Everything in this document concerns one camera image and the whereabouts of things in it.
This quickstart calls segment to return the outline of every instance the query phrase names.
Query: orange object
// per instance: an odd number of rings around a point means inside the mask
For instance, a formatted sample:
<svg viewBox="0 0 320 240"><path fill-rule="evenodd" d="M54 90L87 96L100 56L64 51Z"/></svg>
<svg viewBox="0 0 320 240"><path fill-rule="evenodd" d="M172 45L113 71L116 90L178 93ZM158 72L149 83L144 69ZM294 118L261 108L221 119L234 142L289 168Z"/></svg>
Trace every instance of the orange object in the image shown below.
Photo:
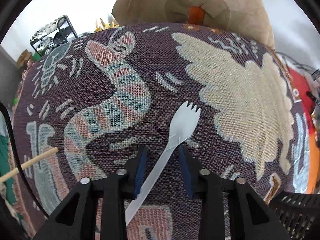
<svg viewBox="0 0 320 240"><path fill-rule="evenodd" d="M196 25L202 25L203 19L204 19L204 10L202 10L200 7L189 7L189 24L196 24Z"/></svg>
<svg viewBox="0 0 320 240"><path fill-rule="evenodd" d="M318 175L317 175L317 183L320 180L320 162L319 162L319 168L318 168Z"/></svg>
<svg viewBox="0 0 320 240"><path fill-rule="evenodd" d="M319 176L320 150L316 145L315 129L313 127L311 116L310 114L308 114L306 107L303 106L303 108L305 109L306 117L308 121L309 148L310 148L309 179L308 179L308 188L306 193L312 194L315 190L317 179Z"/></svg>

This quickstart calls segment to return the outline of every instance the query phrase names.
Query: woven blanket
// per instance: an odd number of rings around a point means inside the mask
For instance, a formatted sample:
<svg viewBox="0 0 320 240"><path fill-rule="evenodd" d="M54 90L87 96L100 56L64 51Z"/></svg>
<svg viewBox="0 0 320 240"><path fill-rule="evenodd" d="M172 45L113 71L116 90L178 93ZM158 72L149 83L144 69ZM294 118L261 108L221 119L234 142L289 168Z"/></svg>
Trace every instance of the woven blanket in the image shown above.
<svg viewBox="0 0 320 240"><path fill-rule="evenodd" d="M203 167L245 177L266 203L282 189L306 191L307 120L276 56L236 33L154 23L75 39L28 71L13 125L20 161L59 148L25 171L44 209L50 214L82 177L122 168L139 144L148 147L148 175L186 100L201 107L185 143ZM44 216L18 176L14 191L34 235ZM197 239L200 213L201 201L185 192L176 150L127 227L128 239ZM225 221L229 236L227 210Z"/></svg>

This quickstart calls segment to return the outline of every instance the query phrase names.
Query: wooden dowel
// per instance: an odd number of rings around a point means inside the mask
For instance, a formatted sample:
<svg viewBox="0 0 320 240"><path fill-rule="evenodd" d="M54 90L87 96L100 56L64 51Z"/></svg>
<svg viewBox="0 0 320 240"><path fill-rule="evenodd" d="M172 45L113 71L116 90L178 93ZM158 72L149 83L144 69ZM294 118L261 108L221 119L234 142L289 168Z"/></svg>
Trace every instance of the wooden dowel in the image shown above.
<svg viewBox="0 0 320 240"><path fill-rule="evenodd" d="M25 169L29 168L30 166L32 166L33 164L39 162L40 160L43 160L43 159L49 157L50 155L57 153L58 150L59 149L57 147L52 148L49 151L46 151L46 152L32 158L31 160L28 160L27 162L21 164L21 168L23 170L25 170ZM0 182L5 182L6 180L12 178L14 175L17 175L18 173L19 173L18 168L15 168L12 171L9 171L8 173L6 173L2 177L0 177Z"/></svg>

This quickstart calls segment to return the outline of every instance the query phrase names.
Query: green object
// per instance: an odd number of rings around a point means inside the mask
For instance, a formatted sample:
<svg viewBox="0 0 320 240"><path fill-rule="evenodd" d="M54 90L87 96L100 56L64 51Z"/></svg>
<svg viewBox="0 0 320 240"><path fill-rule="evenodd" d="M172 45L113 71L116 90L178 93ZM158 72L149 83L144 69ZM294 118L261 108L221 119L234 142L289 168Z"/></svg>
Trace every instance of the green object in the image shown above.
<svg viewBox="0 0 320 240"><path fill-rule="evenodd" d="M8 155L8 138L0 135L0 176L3 176L7 172L10 171L10 165L8 163L9 155ZM14 196L12 186L13 186L13 178L8 179L4 184L7 187L6 198L10 205L16 202L16 198Z"/></svg>
<svg viewBox="0 0 320 240"><path fill-rule="evenodd" d="M41 59L41 56L38 53L35 53L32 57L31 60L34 62L37 62L39 59Z"/></svg>

